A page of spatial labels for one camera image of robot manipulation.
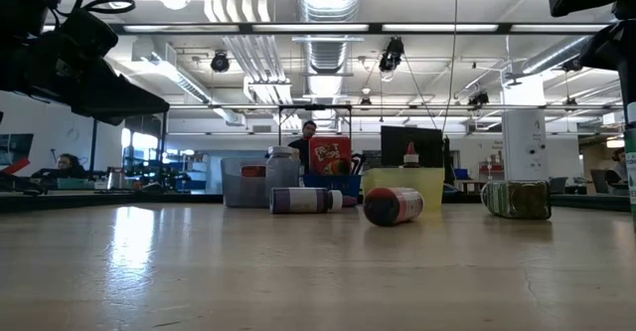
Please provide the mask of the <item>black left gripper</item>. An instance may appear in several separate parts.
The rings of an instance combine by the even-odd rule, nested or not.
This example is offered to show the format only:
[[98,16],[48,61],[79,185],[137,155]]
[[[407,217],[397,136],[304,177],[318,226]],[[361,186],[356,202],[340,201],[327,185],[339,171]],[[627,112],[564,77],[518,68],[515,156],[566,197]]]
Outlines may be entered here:
[[1,32],[1,89],[68,102],[72,111],[111,125],[167,112],[162,97],[118,75],[104,59],[83,70],[83,40],[69,30]]

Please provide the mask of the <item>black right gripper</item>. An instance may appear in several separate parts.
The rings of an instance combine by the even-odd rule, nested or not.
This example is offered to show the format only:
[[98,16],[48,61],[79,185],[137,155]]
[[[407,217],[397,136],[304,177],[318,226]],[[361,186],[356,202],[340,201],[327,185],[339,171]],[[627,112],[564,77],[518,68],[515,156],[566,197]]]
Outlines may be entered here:
[[626,122],[635,114],[635,21],[623,20],[607,26],[592,36],[579,54],[584,67],[618,71]]

